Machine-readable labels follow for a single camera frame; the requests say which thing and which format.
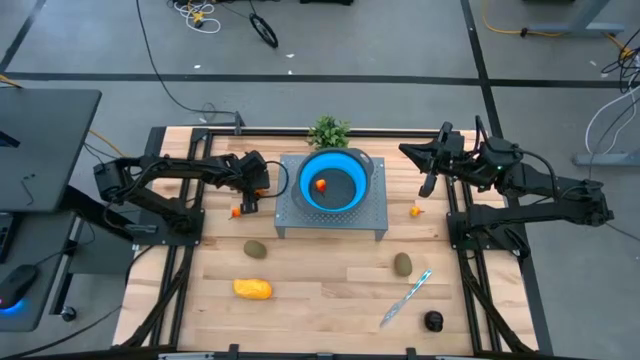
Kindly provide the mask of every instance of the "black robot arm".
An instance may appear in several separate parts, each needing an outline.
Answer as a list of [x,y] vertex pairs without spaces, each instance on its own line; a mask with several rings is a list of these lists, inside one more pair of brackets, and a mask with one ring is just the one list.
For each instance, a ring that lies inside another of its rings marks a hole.
[[[140,168],[139,175],[131,168]],[[257,190],[269,188],[267,165],[260,153],[252,151],[242,158],[234,154],[211,156],[202,160],[172,159],[169,157],[141,156],[120,158],[93,168],[100,197],[110,204],[129,201],[143,209],[162,216],[176,233],[189,233],[194,229],[194,211],[186,208],[177,198],[167,199],[145,186],[158,178],[198,179],[216,187],[228,186],[242,192],[242,213],[258,211]],[[154,227],[129,225],[129,231],[153,232]]]
[[[474,205],[468,212],[466,225],[470,229],[551,220],[600,226],[613,219],[613,212],[600,190],[602,183],[557,177],[546,160],[507,140],[487,137],[479,117],[476,126],[476,141],[471,151],[464,150],[464,136],[452,132],[450,123],[445,123],[438,138],[428,144],[400,145],[400,150],[420,171],[428,174],[420,196],[428,197],[435,187],[436,176],[442,174],[476,186],[481,192],[494,186],[510,198],[534,194],[554,199],[550,203],[509,209]],[[522,164],[524,155],[539,158],[550,169],[550,174]]]

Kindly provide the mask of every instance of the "knife blade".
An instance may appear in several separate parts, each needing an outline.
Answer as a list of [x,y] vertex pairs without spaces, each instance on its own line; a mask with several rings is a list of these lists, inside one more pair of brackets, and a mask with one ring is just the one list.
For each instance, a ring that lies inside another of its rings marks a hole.
[[389,311],[387,311],[387,313],[382,318],[382,321],[380,322],[380,327],[387,325],[387,323],[391,321],[391,319],[398,313],[398,311],[402,309],[404,304],[407,301],[409,301],[409,299],[411,299],[413,294],[415,294],[415,292],[418,291],[418,289],[420,289],[420,286],[422,286],[422,284],[424,284],[425,281],[427,281],[429,276],[431,276],[431,269],[428,269],[427,271],[424,272],[424,274],[422,274],[420,279],[418,279],[418,281],[413,286],[413,288],[409,290],[407,295],[405,295],[405,297],[402,300],[398,301],[397,303],[393,304],[393,306],[391,306],[391,309],[389,309]]

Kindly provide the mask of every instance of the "metal stand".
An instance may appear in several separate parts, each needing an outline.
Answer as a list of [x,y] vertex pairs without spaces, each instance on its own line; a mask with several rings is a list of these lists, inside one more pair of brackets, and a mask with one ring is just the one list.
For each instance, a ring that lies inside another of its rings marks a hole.
[[580,14],[569,24],[537,24],[529,26],[529,31],[548,33],[571,33],[572,35],[602,35],[602,33],[616,35],[624,31],[624,25],[596,23],[593,20],[609,3],[609,0],[590,0]]
[[[282,155],[280,162],[289,170],[289,175],[297,174],[305,155]],[[382,240],[389,229],[387,216],[387,191],[383,158],[372,158],[375,169],[371,176],[369,194],[353,210],[338,214],[306,213],[294,204],[291,185],[276,199],[275,227],[280,239],[284,239],[287,228],[373,230],[376,241]],[[278,179],[284,179],[281,169]]]
[[576,166],[640,166],[640,149],[630,154],[576,155]]

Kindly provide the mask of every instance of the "wooden table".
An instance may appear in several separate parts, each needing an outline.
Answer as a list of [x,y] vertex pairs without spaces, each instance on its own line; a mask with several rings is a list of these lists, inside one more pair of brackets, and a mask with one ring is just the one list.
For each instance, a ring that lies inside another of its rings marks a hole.
[[[189,127],[167,128],[160,154],[186,157],[191,131]],[[469,131],[464,135],[470,149],[475,134]],[[266,160],[279,160],[282,154],[308,154],[312,149],[304,140],[216,136],[212,155],[258,150]],[[275,199],[260,200],[257,214],[229,220],[231,208],[239,205],[241,196],[227,188],[206,186],[204,235],[195,251],[179,349],[226,351],[229,344],[237,343],[242,352],[404,354],[406,348],[414,347],[420,355],[472,354],[458,259],[450,247],[445,221],[449,204],[444,179],[438,181],[430,198],[419,198],[424,175],[398,150],[401,142],[427,141],[351,140],[350,146],[385,158],[389,231],[380,242],[374,241],[370,231],[313,229],[290,229],[286,239],[278,239]],[[274,167],[270,171],[273,188],[277,175]],[[153,189],[165,197],[177,197],[180,184],[179,180],[160,179]],[[190,188],[193,194],[195,182]],[[473,197],[478,204],[503,206],[502,197],[494,191],[477,193],[474,189]],[[464,209],[462,197],[458,200]],[[420,217],[409,216],[414,204],[425,211]],[[250,239],[266,245],[266,259],[255,260],[243,253],[243,245]],[[154,248],[133,268],[114,343],[127,339],[155,303],[166,251],[165,247]],[[393,274],[393,258],[399,252],[409,254],[413,262],[414,272],[408,278]],[[537,348],[517,259],[506,251],[485,251],[485,258],[496,307],[523,342]],[[431,278],[380,329],[387,310],[427,268],[433,269]],[[273,298],[252,301],[235,297],[231,283],[236,278],[270,281]],[[476,308],[484,348],[489,349],[484,312],[477,302]],[[422,317],[429,310],[444,315],[441,333],[424,328]],[[170,321],[165,321],[163,328],[164,343],[167,323]]]

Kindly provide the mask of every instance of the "potted plant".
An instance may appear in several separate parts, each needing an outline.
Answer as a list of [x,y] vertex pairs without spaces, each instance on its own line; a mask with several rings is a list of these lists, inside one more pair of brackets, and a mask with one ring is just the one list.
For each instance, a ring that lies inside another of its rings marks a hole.
[[350,127],[348,121],[336,120],[333,116],[324,115],[316,121],[316,126],[309,129],[307,143],[316,150],[326,148],[346,148],[349,146]]

